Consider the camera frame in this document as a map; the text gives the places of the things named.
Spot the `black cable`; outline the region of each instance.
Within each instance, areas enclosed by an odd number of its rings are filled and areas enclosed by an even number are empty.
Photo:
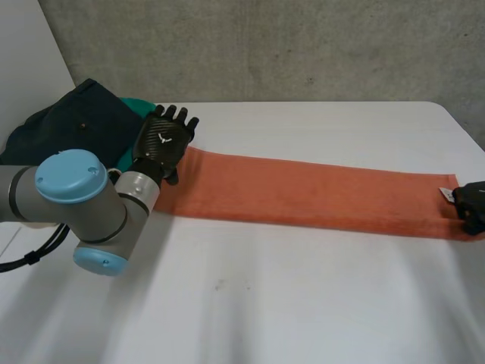
[[[0,263],[0,273],[13,271],[14,269],[23,267],[24,265],[32,265],[37,263],[43,256],[52,253],[69,234],[70,228],[66,224],[60,224],[50,238],[38,250],[27,253],[22,259],[14,260],[13,262]]]

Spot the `light blue joint cap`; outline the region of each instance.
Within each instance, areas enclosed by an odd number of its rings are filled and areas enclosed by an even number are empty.
[[[120,275],[128,265],[125,258],[96,248],[76,248],[74,262],[81,268],[97,275]]]
[[[91,152],[70,149],[47,158],[36,171],[36,188],[56,203],[79,203],[103,191],[108,182],[105,166]]]

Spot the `wall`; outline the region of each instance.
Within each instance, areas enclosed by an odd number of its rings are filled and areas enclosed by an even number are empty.
[[[41,0],[76,83],[152,101],[428,100],[485,147],[483,0]]]
[[[0,149],[10,132],[74,87],[36,0],[0,2]]]

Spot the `gray concrete wall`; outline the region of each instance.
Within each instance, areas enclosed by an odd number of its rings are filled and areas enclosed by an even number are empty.
[[[427,100],[485,147],[484,0],[40,0],[76,83],[163,101]]]

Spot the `white label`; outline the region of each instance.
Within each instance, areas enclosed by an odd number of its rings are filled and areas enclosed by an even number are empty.
[[[453,190],[440,187],[440,191],[443,194],[443,196],[445,196],[445,199],[447,199],[451,203],[455,203],[455,198],[453,197]]]

